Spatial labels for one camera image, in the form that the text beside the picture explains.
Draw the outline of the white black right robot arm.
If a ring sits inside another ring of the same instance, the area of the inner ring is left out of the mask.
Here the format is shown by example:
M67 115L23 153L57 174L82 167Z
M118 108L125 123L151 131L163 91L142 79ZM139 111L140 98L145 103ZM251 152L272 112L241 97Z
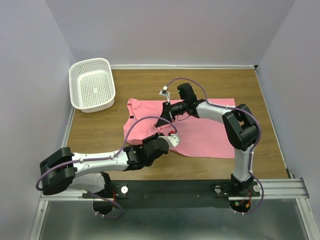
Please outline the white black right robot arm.
M167 125L176 117L187 113L195 118L209 119L224 125L229 143L234 147L235 168L231 174L230 191L241 196L253 184L253 151L261 138L261 127L245 104L226 106L209 102L207 98L199 99L189 83L177 87L181 101L170 103L168 86L159 94L167 98L162 104L162 112L155 126Z

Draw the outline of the pink t-shirt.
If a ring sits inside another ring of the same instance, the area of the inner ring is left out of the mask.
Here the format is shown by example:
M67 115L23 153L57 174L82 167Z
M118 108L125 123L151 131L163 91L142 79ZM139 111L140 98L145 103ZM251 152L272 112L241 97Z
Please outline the pink t-shirt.
M138 100L130 98L127 102L129 118L123 126L126 135L137 120L146 116L160 116L163 110L161 100ZM139 122L130 132L126 142L138 145L142 140L156 133L167 135L173 131L171 125L155 127L158 120L148 118ZM206 118L196 118L184 113L173 123L178 129L180 143L170 150L186 157L233 159L234 147L230 144L222 123Z

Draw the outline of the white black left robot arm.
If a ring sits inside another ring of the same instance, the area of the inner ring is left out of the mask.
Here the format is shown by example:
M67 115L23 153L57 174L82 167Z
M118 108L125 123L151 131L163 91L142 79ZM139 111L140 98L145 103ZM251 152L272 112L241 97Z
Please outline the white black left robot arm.
M150 167L179 142L175 134L165 136L157 133L145 138L141 144L128 145L112 152L72 153L69 147L62 147L39 164L41 176L36 189L45 196L76 189L104 198L110 194L111 185L104 180L103 172L136 171Z

